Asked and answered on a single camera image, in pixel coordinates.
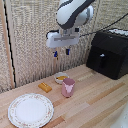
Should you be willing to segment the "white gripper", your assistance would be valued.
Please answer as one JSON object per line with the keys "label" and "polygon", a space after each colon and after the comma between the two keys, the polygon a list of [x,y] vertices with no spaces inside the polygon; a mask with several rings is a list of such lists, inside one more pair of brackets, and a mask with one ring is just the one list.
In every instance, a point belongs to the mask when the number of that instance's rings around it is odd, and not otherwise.
{"label": "white gripper", "polygon": [[[61,34],[59,30],[50,31],[46,35],[46,46],[49,48],[75,45],[79,42],[79,34]],[[66,49],[66,55],[70,54],[70,48]],[[54,57],[58,57],[58,52],[54,52]]]}

